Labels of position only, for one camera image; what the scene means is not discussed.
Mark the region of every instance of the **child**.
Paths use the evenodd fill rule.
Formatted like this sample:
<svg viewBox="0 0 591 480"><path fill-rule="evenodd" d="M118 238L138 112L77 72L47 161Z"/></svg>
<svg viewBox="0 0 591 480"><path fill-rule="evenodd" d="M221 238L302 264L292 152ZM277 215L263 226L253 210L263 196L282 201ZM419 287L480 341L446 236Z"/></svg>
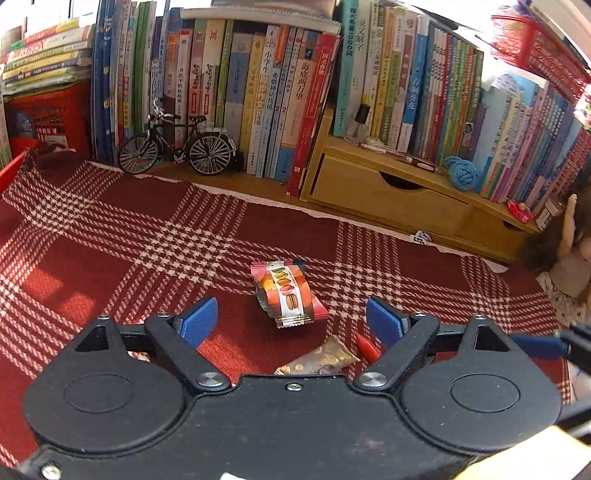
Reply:
<svg viewBox="0 0 591 480"><path fill-rule="evenodd" d="M528 268L540 273L537 281L556 319L565 327L591 325L591 195L577 201L572 194L565 212L528 239L522 256Z"/></svg>

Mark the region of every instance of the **bicycle seat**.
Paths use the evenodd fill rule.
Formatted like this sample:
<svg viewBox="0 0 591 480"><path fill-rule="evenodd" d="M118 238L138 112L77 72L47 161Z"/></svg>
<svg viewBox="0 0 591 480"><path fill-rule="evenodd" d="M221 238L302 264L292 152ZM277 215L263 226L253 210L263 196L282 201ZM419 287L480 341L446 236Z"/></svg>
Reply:
<svg viewBox="0 0 591 480"><path fill-rule="evenodd" d="M193 123L195 124L201 124L203 123L205 120L207 120L207 118L205 117L205 115L192 115L190 117L190 119L193 121Z"/></svg>

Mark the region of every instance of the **girl's hair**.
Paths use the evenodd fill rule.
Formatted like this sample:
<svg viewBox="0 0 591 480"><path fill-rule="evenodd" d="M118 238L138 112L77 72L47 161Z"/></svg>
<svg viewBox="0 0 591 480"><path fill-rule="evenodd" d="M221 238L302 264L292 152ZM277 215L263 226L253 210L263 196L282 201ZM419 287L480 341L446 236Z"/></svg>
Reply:
<svg viewBox="0 0 591 480"><path fill-rule="evenodd" d="M556 263L556 252L562 240L564 214L552 218L548 226L538 235L530 235L521 248L521 259L525 266L535 273L549 271ZM591 237L591 193L577 195L574 209L574 242L577 245L583 237Z"/></svg>

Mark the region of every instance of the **rug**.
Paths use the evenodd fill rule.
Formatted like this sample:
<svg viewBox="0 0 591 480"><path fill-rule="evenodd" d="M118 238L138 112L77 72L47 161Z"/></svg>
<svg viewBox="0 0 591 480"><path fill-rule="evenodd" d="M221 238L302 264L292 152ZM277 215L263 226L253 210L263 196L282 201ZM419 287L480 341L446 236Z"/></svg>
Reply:
<svg viewBox="0 0 591 480"><path fill-rule="evenodd" d="M286 258L305 260L327 322L279 330L258 305L250 263ZM272 373L330 334L358 353L352 338L369 335L373 295L446 323L481 312L509 333L557 329L520 267L495 274L478 257L190 183L138 179L72 153L28 159L0 202L0 460L13 465L34 450L23 393L89 319L139 322L205 295L217 297L219 319L199 351L234 382ZM555 367L545 370L567 401L566 367Z"/></svg>

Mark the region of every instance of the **model bicycle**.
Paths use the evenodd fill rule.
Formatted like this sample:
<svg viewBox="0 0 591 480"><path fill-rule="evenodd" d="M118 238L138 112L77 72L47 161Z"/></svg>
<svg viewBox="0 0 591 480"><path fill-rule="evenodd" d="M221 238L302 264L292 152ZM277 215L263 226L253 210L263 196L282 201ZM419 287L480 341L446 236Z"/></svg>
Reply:
<svg viewBox="0 0 591 480"><path fill-rule="evenodd" d="M148 171L157 162L164 148L173 153L176 163L187 157L195 170L203 175L216 175L235 161L236 145L226 135L223 128L205 128L203 115L192 117L190 124L177 124L179 115L164 113L154 101L154 114L148 116L148 131L130 138L119 151L119 167L126 173L137 175ZM175 128L190 127L189 135L181 148L173 148L163 137L161 127L164 123Z"/></svg>

